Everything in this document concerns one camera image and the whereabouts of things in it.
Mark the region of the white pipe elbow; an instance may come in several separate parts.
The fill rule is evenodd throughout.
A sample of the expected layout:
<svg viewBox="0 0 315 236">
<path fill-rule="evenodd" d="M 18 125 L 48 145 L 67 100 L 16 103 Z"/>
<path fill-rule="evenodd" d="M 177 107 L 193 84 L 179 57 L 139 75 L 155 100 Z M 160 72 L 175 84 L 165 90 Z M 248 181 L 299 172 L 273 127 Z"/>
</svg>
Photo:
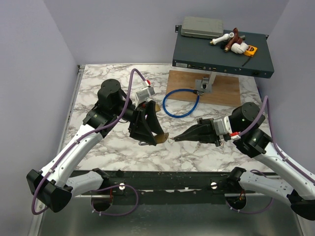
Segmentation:
<svg viewBox="0 0 315 236">
<path fill-rule="evenodd" d="M 241 44 L 234 43 L 231 46 L 231 51 L 236 54 L 244 54 L 248 47 L 248 44 L 246 44 L 245 42 L 242 42 Z"/>
</svg>

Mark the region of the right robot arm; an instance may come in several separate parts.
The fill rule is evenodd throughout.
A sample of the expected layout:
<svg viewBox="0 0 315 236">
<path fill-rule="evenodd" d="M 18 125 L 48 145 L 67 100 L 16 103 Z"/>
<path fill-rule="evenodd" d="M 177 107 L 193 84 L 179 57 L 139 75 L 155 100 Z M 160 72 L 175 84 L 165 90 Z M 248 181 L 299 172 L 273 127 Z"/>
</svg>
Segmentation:
<svg viewBox="0 0 315 236">
<path fill-rule="evenodd" d="M 299 216 L 315 219 L 315 176 L 273 141 L 259 127 L 264 122 L 264 107 L 247 102 L 221 118 L 199 118 L 196 125 L 174 137 L 174 141 L 193 141 L 221 146 L 232 140 L 244 155 L 273 170 L 281 179 L 274 180 L 235 167 L 223 185 L 233 193 L 254 191 L 285 204 Z"/>
</svg>

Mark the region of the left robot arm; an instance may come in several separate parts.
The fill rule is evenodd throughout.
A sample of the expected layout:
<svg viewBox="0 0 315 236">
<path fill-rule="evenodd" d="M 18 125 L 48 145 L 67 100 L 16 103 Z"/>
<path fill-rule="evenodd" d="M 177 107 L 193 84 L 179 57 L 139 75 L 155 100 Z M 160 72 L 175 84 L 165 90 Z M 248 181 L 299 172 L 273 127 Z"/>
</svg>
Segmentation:
<svg viewBox="0 0 315 236">
<path fill-rule="evenodd" d="M 165 142 L 168 135 L 157 119 L 156 103 L 148 100 L 154 95 L 154 89 L 148 80 L 143 83 L 145 87 L 136 93 L 135 104 L 121 89 L 119 81 L 109 79 L 101 84 L 95 106 L 73 139 L 40 171 L 31 170 L 27 174 L 29 188 L 36 199 L 51 211 L 59 212 L 77 195 L 89 191 L 106 193 L 110 181 L 102 170 L 93 169 L 76 177 L 71 174 L 120 119 L 129 122 L 129 136 L 134 140 L 153 146 Z"/>
</svg>

